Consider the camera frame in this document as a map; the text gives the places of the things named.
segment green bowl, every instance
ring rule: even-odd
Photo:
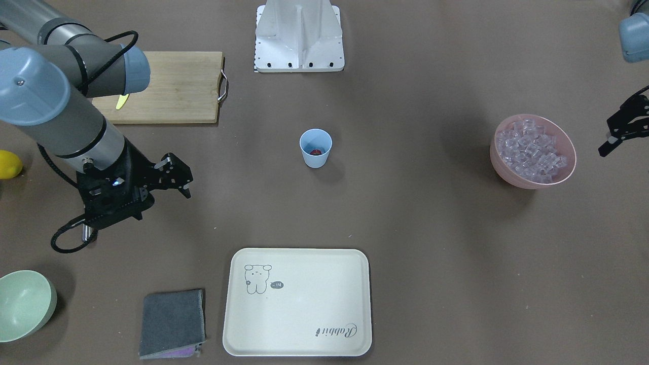
[[[43,327],[56,308],[56,290],[43,275],[21,270],[0,278],[0,342]]]

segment folded cloth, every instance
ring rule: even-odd
[[[202,289],[144,298],[140,359],[190,357],[205,342]]]

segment pink bowl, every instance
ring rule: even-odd
[[[546,134],[557,137],[557,155],[564,155],[568,158],[568,166],[565,166],[564,168],[561,168],[559,170],[559,173],[552,178],[554,182],[551,184],[541,184],[539,182],[529,181],[518,176],[509,168],[509,166],[507,166],[502,158],[500,158],[500,155],[496,150],[496,135],[504,129],[511,129],[512,124],[514,124],[515,121],[523,119],[533,119],[536,121],[537,125],[544,125]],[[572,142],[570,141],[570,138],[568,137],[566,132],[564,132],[563,129],[559,128],[558,125],[552,123],[544,117],[535,116],[533,114],[517,114],[502,121],[498,128],[496,128],[496,133],[494,133],[494,136],[491,139],[489,155],[491,157],[491,164],[493,165],[493,168],[496,170],[498,175],[513,186],[518,186],[519,188],[523,189],[543,189],[561,184],[562,182],[568,180],[568,178],[574,172],[575,166],[577,165],[577,153],[575,152],[574,146],[572,145]]]

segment lemon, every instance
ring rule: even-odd
[[[11,179],[18,176],[23,169],[20,158],[9,151],[0,149],[0,179]]]

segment bear drawing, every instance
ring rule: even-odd
[[[263,294],[266,291],[266,282],[270,276],[270,265],[246,265],[245,284],[248,294]]]

